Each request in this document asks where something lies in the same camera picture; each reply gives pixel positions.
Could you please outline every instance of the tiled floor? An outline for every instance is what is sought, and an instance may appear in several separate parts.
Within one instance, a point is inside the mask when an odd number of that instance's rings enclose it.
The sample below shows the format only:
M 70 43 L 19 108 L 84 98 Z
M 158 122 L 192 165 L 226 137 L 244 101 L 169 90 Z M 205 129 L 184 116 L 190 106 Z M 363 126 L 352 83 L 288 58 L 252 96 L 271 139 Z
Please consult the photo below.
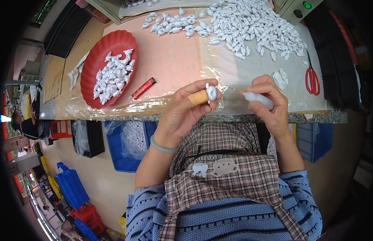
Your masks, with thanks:
M 331 151 L 315 164 L 306 161 L 310 186 L 322 213 L 324 226 L 332 219 L 346 195 L 348 182 L 361 152 L 364 123 L 363 115 L 349 112 L 347 124 L 334 126 Z M 46 146 L 44 142 L 40 144 L 50 175 L 58 173 L 56 163 L 60 161 L 68 168 L 75 169 L 104 224 L 121 232 L 118 220 L 126 211 L 127 195 L 134 193 L 134 174 L 114 170 L 105 135 L 103 139 L 104 153 L 78 160 L 71 138 L 56 140 L 52 146 Z

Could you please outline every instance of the red bowl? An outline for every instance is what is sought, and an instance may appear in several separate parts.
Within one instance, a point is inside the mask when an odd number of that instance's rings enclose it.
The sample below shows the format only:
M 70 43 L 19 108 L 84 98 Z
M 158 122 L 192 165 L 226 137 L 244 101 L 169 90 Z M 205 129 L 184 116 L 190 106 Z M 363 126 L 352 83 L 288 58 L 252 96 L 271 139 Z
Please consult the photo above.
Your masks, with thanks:
M 124 85 L 121 94 L 117 97 L 112 97 L 104 105 L 101 104 L 100 99 L 93 99 L 94 86 L 97 82 L 96 75 L 100 69 L 103 69 L 107 62 L 105 62 L 105 57 L 112 51 L 112 56 L 122 54 L 120 58 L 125 59 L 126 55 L 124 51 L 127 49 L 134 49 L 131 54 L 131 59 L 135 59 L 134 70 L 130 75 L 129 82 Z M 102 109 L 114 104 L 114 102 L 124 93 L 127 86 L 134 80 L 135 73 L 137 72 L 137 56 L 138 49 L 136 44 L 136 39 L 133 35 L 126 30 L 117 30 L 103 36 L 90 50 L 87 56 L 81 73 L 81 92 L 83 99 L 86 103 L 95 109 Z

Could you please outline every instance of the blue knit shirt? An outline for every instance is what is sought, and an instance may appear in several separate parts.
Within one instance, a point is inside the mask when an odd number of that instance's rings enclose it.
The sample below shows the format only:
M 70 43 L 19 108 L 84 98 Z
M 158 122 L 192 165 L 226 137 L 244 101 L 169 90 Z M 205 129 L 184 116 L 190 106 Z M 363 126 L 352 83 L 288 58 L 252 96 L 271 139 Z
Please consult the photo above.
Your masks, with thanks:
M 309 240 L 322 231 L 322 217 L 308 184 L 307 171 L 280 175 L 284 205 Z M 158 240 L 168 213 L 163 184 L 140 188 L 128 196 L 126 240 Z M 292 240 L 268 204 L 228 198 L 194 205 L 178 215 L 175 240 Z

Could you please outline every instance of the red-handled scissors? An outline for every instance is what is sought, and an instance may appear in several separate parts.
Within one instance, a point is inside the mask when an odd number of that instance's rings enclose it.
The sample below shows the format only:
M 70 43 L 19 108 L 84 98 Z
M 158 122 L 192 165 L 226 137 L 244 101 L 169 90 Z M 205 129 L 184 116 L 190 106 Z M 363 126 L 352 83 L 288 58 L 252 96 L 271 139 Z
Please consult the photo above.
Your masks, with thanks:
M 318 79 L 318 76 L 317 74 L 315 73 L 314 69 L 312 68 L 312 65 L 311 65 L 311 60 L 309 59 L 309 54 L 308 54 L 308 51 L 307 51 L 307 57 L 308 57 L 308 69 L 306 71 L 306 88 L 307 88 L 307 91 L 310 93 L 310 94 L 314 94 L 314 95 L 319 95 L 319 92 L 320 92 L 320 85 L 319 85 L 319 79 Z

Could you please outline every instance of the green button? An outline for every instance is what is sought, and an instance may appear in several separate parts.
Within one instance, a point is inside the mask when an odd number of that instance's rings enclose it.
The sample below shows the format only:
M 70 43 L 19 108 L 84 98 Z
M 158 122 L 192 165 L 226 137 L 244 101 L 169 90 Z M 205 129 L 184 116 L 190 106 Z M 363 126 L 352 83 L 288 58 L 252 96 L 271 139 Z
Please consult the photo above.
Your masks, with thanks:
M 307 8 L 307 9 L 312 8 L 311 4 L 309 4 L 308 2 L 303 2 L 303 5 L 304 5 L 305 8 Z

